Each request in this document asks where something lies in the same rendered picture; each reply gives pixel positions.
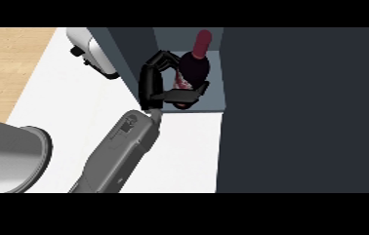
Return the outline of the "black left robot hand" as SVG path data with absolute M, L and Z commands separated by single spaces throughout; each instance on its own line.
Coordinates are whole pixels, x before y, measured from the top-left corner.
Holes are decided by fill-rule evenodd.
M 206 93 L 210 86 L 209 80 L 198 90 L 172 89 L 167 91 L 163 87 L 161 72 L 167 68 L 176 71 L 181 58 L 169 51 L 158 51 L 142 67 L 139 101 L 144 110 L 163 109 L 164 103 L 172 103 L 181 110 L 189 109 Z

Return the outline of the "dark grey cabinet door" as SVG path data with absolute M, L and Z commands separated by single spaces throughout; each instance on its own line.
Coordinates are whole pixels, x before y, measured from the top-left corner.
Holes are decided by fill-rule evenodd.
M 220 192 L 369 192 L 369 28 L 228 28 Z

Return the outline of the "grey round pot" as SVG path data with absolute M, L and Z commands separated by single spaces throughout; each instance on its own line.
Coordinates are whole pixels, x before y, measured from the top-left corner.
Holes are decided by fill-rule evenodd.
M 0 193 L 28 191 L 48 168 L 52 150 L 46 130 L 0 123 Z

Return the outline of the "dark wine bottle red cap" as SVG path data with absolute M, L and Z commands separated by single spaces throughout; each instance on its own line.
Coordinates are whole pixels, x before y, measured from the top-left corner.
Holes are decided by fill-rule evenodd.
M 212 64 L 207 58 L 212 42 L 213 34 L 204 29 L 198 33 L 194 50 L 181 58 L 173 82 L 175 89 L 198 90 L 204 85 L 212 70 Z

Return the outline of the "dark grey cabinet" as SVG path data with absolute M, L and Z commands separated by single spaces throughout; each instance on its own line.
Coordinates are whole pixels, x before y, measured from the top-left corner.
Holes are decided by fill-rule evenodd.
M 203 27 L 90 27 L 92 37 L 101 46 L 110 62 L 121 76 L 127 88 L 139 97 L 139 77 L 145 62 L 160 50 L 183 56 L 195 46 Z M 220 41 L 223 28 L 209 27 L 214 43 L 210 45 L 207 57 L 212 64 L 209 75 L 210 86 L 200 101 L 188 112 L 222 112 L 226 108 L 222 66 Z

